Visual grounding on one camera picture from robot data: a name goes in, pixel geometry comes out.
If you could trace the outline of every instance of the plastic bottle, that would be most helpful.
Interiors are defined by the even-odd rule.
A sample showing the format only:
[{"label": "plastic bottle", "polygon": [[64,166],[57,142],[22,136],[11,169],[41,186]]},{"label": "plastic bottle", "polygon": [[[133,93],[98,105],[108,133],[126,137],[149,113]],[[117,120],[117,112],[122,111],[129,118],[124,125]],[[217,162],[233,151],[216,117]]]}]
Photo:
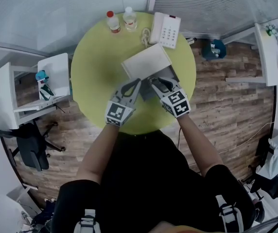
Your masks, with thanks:
[{"label": "plastic bottle", "polygon": [[113,11],[108,11],[106,13],[106,23],[112,33],[118,33],[119,31],[121,31],[119,19]]},{"label": "plastic bottle", "polygon": [[133,11],[131,7],[126,7],[125,13],[123,15],[123,20],[125,23],[125,28],[128,31],[135,31],[137,28],[137,16],[136,12]]}]

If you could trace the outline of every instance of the desk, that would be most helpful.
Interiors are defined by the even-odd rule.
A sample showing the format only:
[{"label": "desk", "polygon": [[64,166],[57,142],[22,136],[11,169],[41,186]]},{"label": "desk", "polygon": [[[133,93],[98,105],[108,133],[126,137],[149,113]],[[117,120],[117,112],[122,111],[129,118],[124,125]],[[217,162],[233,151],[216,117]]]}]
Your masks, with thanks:
[{"label": "desk", "polygon": [[269,36],[262,25],[255,26],[223,39],[224,44],[239,40],[254,33],[261,60],[262,77],[226,78],[227,82],[266,83],[267,86],[278,85],[278,43],[275,36]]},{"label": "desk", "polygon": [[37,71],[41,70],[44,70],[49,76],[47,85],[55,93],[55,97],[45,101],[38,93],[38,100],[20,106],[14,109],[14,112],[42,110],[70,97],[69,58],[67,53],[40,60],[37,64]]},{"label": "desk", "polygon": [[[104,113],[108,100],[118,85],[128,79],[121,62],[144,50],[141,31],[152,27],[153,15],[137,13],[138,28],[128,32],[123,25],[122,14],[118,15],[122,30],[113,34],[106,21],[98,22],[78,44],[71,68],[73,99],[81,112],[99,127],[104,127]],[[194,55],[186,39],[179,34],[176,49],[165,48],[180,85],[190,99],[195,87],[196,69]],[[143,102],[139,95],[136,111],[122,126],[129,134],[148,133],[167,126],[175,118],[167,113],[154,97]]]},{"label": "desk", "polygon": [[0,130],[18,129],[20,124],[56,110],[40,108],[34,113],[20,115],[17,108],[14,72],[37,73],[33,67],[12,66],[9,62],[0,68]]}]

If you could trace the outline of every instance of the yellow round table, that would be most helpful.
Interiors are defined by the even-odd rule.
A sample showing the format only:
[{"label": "yellow round table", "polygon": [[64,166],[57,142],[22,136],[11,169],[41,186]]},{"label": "yellow round table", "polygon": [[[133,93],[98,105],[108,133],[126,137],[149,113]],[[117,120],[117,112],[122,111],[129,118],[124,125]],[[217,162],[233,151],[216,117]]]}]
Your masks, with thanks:
[{"label": "yellow round table", "polygon": [[[71,66],[73,99],[81,112],[94,124],[104,127],[104,113],[108,100],[119,84],[128,79],[121,62],[143,51],[141,31],[152,27],[153,15],[137,13],[138,27],[128,32],[122,14],[117,15],[121,24],[119,33],[111,33],[106,20],[98,22],[78,44]],[[190,99],[196,79],[194,55],[186,39],[179,34],[176,49],[164,48],[172,61],[180,85]],[[143,102],[138,95],[136,111],[121,127],[128,134],[143,134],[158,130],[172,123],[175,118],[166,112],[159,98]]]}]

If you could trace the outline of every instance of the backpack strap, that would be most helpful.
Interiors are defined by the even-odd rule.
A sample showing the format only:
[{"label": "backpack strap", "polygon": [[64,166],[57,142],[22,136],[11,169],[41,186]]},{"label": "backpack strap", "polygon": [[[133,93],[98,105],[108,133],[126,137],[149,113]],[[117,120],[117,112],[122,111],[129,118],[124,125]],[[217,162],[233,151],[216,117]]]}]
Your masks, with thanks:
[{"label": "backpack strap", "polygon": [[101,233],[99,223],[95,220],[96,211],[85,209],[85,216],[75,225],[74,233]]},{"label": "backpack strap", "polygon": [[225,227],[225,233],[230,232],[243,232],[243,218],[241,211],[235,207],[235,205],[228,205],[222,195],[217,195],[220,213],[219,216],[222,218],[223,225]]}]

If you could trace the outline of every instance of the blue object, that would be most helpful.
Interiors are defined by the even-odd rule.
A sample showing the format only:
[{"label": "blue object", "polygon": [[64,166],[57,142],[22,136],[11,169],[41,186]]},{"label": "blue object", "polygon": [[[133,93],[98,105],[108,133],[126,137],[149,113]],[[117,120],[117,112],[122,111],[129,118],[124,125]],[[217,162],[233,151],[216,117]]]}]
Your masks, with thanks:
[{"label": "blue object", "polygon": [[[219,57],[211,51],[211,44],[214,44],[216,49],[220,49]],[[208,61],[223,59],[226,56],[226,47],[221,40],[213,40],[203,47],[202,56]]]},{"label": "blue object", "polygon": [[42,80],[42,79],[44,79],[44,78],[47,78],[46,80],[43,80],[43,82],[46,83],[47,80],[48,80],[48,76],[47,76],[47,74],[46,74],[46,72],[45,72],[44,70],[39,71],[39,72],[35,75],[35,79],[36,79],[37,81]]}]

